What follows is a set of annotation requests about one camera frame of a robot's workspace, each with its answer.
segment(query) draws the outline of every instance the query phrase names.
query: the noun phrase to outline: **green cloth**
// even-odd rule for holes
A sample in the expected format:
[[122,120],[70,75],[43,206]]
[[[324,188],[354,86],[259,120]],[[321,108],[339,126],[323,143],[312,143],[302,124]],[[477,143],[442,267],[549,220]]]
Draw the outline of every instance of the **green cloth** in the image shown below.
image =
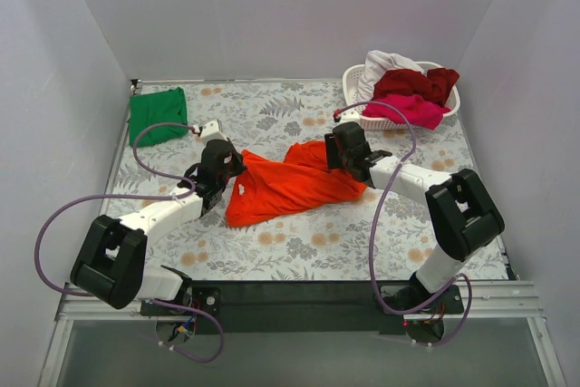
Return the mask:
[[[188,123],[185,93],[181,88],[153,94],[134,95],[130,98],[129,144],[133,146],[137,136],[158,122]],[[188,133],[180,127],[158,127],[147,132],[139,141],[140,147],[160,144],[166,140],[181,138]]]

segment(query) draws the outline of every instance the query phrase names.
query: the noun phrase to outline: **red cloth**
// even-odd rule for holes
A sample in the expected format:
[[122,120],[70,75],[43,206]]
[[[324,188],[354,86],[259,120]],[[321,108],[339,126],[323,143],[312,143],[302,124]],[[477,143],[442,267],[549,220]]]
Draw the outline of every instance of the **red cloth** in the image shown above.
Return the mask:
[[237,176],[226,210],[230,227],[245,227],[281,215],[354,201],[366,185],[341,169],[328,169],[322,141],[295,144],[284,162],[271,162],[243,150],[247,170]]
[[446,68],[428,70],[427,76],[408,69],[389,70],[374,85],[373,98],[384,98],[388,94],[419,94],[427,102],[445,107],[451,89],[458,79],[459,73]]
[[[431,130],[439,126],[441,120],[443,120],[443,114],[450,111],[449,108],[441,108],[435,103],[424,101],[419,94],[388,94],[386,97],[374,97],[372,101],[388,103],[401,111],[413,126],[425,127]],[[362,115],[371,118],[388,118],[397,124],[405,123],[397,112],[378,104],[367,105]]]

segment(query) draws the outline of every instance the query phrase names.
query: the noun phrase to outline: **pile of towels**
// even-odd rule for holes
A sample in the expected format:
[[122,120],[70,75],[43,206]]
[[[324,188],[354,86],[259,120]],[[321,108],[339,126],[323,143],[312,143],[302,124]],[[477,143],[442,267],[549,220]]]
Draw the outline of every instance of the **pile of towels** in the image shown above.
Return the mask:
[[[359,78],[359,100],[388,103],[411,124],[433,130],[450,111],[445,103],[458,79],[455,70],[435,68],[425,72],[409,58],[373,50],[367,53]],[[368,105],[362,115],[404,124],[399,114],[378,104]]]

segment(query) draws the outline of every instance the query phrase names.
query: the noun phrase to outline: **floral pattern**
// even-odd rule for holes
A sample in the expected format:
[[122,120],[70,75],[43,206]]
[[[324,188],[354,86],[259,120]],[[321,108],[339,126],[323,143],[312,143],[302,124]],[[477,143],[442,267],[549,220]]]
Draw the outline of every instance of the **floral pattern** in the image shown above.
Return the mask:
[[[219,118],[238,150],[248,149],[281,161],[291,145],[322,140],[333,126],[333,111],[343,106],[336,82],[232,82],[180,85],[190,123]],[[145,85],[144,93],[171,89]],[[407,131],[367,131],[374,149],[402,156],[410,149]],[[417,129],[412,163],[456,171],[473,165],[457,117],[444,119],[435,131]],[[139,150],[155,169],[182,174],[199,161],[202,145],[193,135]],[[167,195],[172,180],[152,176],[135,163],[127,143],[114,180],[114,193]],[[367,189],[354,202],[326,205],[244,228],[227,227],[224,200],[201,219],[176,228],[148,246],[153,265],[176,267],[194,279],[211,280],[361,280],[368,279],[368,236],[380,191]],[[148,201],[115,200],[107,213],[117,217],[147,206]],[[383,206],[375,249],[381,279],[407,279],[430,254],[435,237],[429,213],[407,198],[390,194]],[[474,279],[505,279],[497,243],[466,266]]]

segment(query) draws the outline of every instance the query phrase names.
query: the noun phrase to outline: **white plastic basket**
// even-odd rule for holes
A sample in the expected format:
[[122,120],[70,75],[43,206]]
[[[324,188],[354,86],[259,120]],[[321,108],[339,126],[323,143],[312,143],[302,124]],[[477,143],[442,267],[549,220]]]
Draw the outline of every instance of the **white plastic basket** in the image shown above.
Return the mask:
[[[429,63],[429,62],[417,62],[419,66],[421,66],[425,71],[431,70],[433,68],[441,68],[441,66],[437,63]],[[344,99],[346,100],[346,104],[353,104],[356,102],[362,102],[359,98],[359,77],[363,74],[364,65],[355,65],[354,67],[349,68],[343,74],[343,92],[344,92]],[[459,106],[461,104],[461,100],[459,99],[459,93],[457,91],[457,87],[453,86],[451,93],[449,94],[449,98],[445,103],[445,107],[450,108],[450,111],[443,114],[443,118],[450,117],[454,113],[459,110]],[[343,116],[353,116],[356,115],[355,118],[358,118],[359,124],[361,127],[367,131],[389,131],[392,129],[406,129],[406,124],[395,124],[391,120],[387,118],[369,118],[363,117],[361,113],[364,111],[366,106],[361,105],[357,106],[356,108],[352,108],[349,111],[345,111]]]

